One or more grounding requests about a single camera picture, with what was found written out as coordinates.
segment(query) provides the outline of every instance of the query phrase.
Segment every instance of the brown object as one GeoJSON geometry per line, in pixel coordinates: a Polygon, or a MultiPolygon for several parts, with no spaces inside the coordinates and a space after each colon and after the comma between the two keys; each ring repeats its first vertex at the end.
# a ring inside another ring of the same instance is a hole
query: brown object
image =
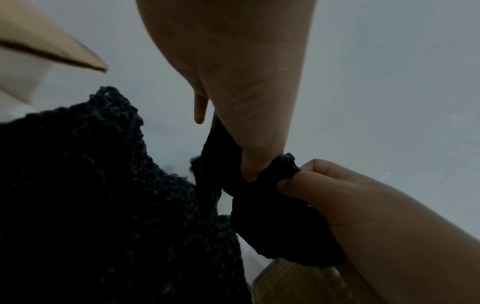
{"type": "Polygon", "coordinates": [[[0,46],[76,67],[108,66],[25,0],[0,0],[0,46]]]}
{"type": "Polygon", "coordinates": [[[255,279],[255,304],[350,303],[342,278],[334,268],[319,269],[276,259],[255,279]]]}

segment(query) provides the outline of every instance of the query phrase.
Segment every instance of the white surface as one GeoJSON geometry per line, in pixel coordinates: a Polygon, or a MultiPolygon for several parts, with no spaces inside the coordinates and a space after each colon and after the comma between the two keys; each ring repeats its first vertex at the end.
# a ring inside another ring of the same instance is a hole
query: white surface
{"type": "MultiPolygon", "coordinates": [[[[194,123],[193,92],[134,1],[32,2],[110,72],[45,68],[30,103],[51,109],[116,86],[144,118],[153,159],[188,175],[209,126],[194,123]]],[[[478,12],[478,0],[320,0],[286,150],[382,180],[480,237],[478,12]]]]}

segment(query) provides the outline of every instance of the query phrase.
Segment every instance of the knit texture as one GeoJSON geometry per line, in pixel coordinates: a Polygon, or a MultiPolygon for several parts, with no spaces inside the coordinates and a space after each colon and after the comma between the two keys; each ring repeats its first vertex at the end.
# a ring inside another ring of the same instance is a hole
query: knit texture
{"type": "Polygon", "coordinates": [[[222,189],[233,197],[232,228],[259,254],[309,266],[341,264],[344,253],[325,218],[307,203],[281,195],[277,181],[299,172],[295,158],[275,159],[253,183],[240,172],[242,149],[218,122],[210,131],[200,157],[191,162],[197,180],[199,207],[205,216],[216,214],[222,189]]]}
{"type": "Polygon", "coordinates": [[[1,303],[251,303],[229,217],[201,216],[142,125],[112,87],[0,125],[1,303]]]}

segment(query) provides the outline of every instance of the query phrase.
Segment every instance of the skin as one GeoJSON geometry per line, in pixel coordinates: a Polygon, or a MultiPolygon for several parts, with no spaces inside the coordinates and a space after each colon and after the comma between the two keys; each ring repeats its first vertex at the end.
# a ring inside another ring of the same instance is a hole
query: skin
{"type": "Polygon", "coordinates": [[[406,194],[324,160],[278,189],[327,219],[358,302],[480,303],[480,242],[406,194]]]}
{"type": "Polygon", "coordinates": [[[153,42],[242,147],[253,181],[282,154],[315,0],[137,0],[153,42]]]}

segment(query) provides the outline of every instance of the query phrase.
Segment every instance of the cardboard flap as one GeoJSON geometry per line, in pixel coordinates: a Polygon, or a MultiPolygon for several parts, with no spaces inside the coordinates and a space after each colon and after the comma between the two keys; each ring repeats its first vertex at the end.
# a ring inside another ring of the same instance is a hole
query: cardboard flap
{"type": "Polygon", "coordinates": [[[95,53],[25,0],[0,0],[0,46],[76,67],[108,70],[95,53]]]}

